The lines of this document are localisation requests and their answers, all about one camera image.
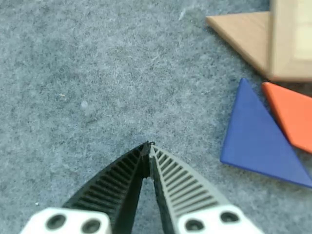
orange wooden piece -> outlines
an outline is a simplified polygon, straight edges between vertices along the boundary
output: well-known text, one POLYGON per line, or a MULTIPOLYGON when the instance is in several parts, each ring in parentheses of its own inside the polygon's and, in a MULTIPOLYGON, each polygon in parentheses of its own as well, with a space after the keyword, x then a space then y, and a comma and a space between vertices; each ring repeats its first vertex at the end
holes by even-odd
POLYGON ((262 88, 289 142, 312 153, 312 97, 270 82, 262 88))

wooden block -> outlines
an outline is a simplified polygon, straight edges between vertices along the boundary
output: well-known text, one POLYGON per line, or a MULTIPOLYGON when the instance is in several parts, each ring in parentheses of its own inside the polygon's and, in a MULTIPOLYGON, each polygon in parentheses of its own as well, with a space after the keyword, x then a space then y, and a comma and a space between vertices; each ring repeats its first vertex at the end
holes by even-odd
POLYGON ((289 142, 312 154, 312 97, 270 82, 262 87, 289 142))
POLYGON ((270 13, 207 16, 206 22, 258 72, 268 70, 270 13))
POLYGON ((312 0, 272 0, 269 78, 312 81, 312 0))

carpet fiber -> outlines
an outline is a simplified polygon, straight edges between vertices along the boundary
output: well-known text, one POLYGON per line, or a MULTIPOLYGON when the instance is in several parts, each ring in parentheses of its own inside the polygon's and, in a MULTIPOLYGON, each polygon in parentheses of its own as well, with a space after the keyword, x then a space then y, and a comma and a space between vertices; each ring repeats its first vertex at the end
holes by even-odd
MULTIPOLYGON (((265 101, 263 78, 205 16, 268 9, 269 0, 0 0, 1 232, 18 234, 150 140, 265 233, 311 233, 310 190, 219 161, 239 80, 265 101)), ((150 179, 133 233, 163 233, 150 179)))

tangram piece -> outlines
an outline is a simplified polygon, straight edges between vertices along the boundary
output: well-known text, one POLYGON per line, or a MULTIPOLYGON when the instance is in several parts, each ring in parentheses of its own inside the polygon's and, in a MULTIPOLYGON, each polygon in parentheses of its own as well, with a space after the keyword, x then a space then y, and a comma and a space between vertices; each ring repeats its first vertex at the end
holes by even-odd
POLYGON ((242 79, 221 162, 312 188, 312 180, 251 86, 242 79))
POLYGON ((312 81, 312 1, 271 1, 270 80, 312 81))
POLYGON ((262 87, 289 142, 312 153, 312 97, 270 82, 262 87))
POLYGON ((258 72, 268 68, 269 12, 207 16, 206 22, 258 72))

wooden tangram piece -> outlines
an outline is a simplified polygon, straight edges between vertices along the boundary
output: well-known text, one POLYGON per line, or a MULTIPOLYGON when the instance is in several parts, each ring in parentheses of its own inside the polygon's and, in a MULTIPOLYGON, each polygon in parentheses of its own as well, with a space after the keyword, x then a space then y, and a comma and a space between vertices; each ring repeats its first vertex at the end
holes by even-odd
POLYGON ((312 0, 271 1, 269 78, 312 81, 312 0))
POLYGON ((206 22, 258 72, 268 71, 270 13, 207 16, 206 22))

